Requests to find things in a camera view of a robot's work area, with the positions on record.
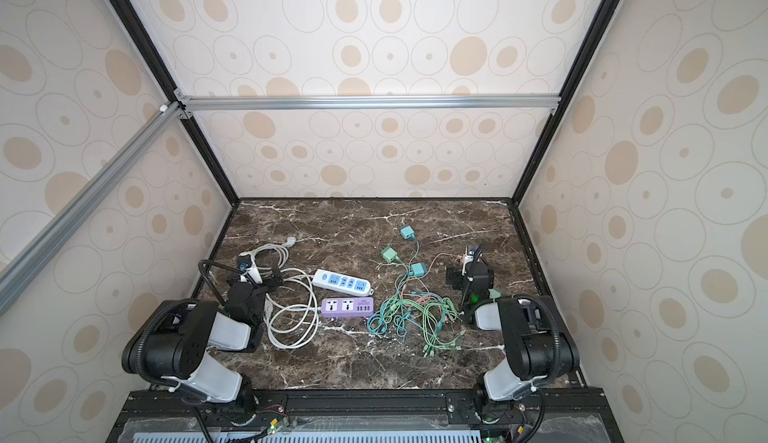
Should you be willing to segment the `teal charger plug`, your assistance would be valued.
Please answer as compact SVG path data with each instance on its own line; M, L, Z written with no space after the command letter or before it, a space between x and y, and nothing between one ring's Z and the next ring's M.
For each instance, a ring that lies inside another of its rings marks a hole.
M400 234L405 240L412 240L415 239L415 231L411 226L405 226L400 229Z
M409 276L413 278L422 278L428 273L428 267L424 263L415 263L409 266Z

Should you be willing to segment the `white blue power strip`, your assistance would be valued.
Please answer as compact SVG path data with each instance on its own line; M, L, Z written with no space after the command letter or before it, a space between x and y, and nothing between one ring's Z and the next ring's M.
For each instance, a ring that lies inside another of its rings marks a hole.
M312 276L315 287L352 297L369 297L374 293L368 280L318 269Z

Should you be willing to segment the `light green charger plug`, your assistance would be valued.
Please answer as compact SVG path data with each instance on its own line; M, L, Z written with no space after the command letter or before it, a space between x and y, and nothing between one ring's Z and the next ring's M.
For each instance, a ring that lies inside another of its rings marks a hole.
M391 264L391 263L399 260L398 253L391 246L388 246L384 250L381 251L381 257L388 264Z

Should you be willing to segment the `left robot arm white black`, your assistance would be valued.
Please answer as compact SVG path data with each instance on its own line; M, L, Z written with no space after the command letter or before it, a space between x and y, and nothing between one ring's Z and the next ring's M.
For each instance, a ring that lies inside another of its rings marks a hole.
M162 302L126 344L123 370L202 403L254 408L249 378L225 367L208 349L255 352L266 329L266 296L281 283L278 273L263 283L237 281L224 304L193 298Z

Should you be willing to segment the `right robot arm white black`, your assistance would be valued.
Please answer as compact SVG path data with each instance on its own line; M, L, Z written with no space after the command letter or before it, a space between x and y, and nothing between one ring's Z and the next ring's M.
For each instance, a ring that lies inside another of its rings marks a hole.
M578 348L552 297L493 297L494 272L479 255L448 267L446 283L461 292L463 322L502 335L504 359L475 385L478 406L520 401L578 368Z

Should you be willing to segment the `purple power strip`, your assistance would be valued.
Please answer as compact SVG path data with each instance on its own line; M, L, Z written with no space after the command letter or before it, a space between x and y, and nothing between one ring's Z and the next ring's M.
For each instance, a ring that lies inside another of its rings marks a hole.
M326 298L322 300L320 311L328 319L369 318L375 308L371 297Z

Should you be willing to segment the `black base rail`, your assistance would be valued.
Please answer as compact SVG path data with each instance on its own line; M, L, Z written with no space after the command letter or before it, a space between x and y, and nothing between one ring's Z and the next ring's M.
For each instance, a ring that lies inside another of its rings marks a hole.
M110 442L620 442L597 388L492 402L477 389L249 390L231 403L128 396Z

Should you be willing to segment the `horizontal aluminium rail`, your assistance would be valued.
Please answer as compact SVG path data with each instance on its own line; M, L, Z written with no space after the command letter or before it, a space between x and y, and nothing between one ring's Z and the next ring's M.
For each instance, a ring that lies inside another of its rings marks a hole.
M489 95L369 95L369 96L189 96L183 95L166 108L176 106L184 114L203 113L281 113L397 112L428 110L555 110L560 97L555 94Z

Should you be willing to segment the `diagonal aluminium rail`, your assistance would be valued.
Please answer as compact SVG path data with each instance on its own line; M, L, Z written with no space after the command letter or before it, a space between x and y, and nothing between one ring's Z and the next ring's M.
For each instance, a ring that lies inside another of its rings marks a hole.
M148 148L181 115L178 102L168 102L79 191L1 273L1 312L6 313L48 262L110 195Z

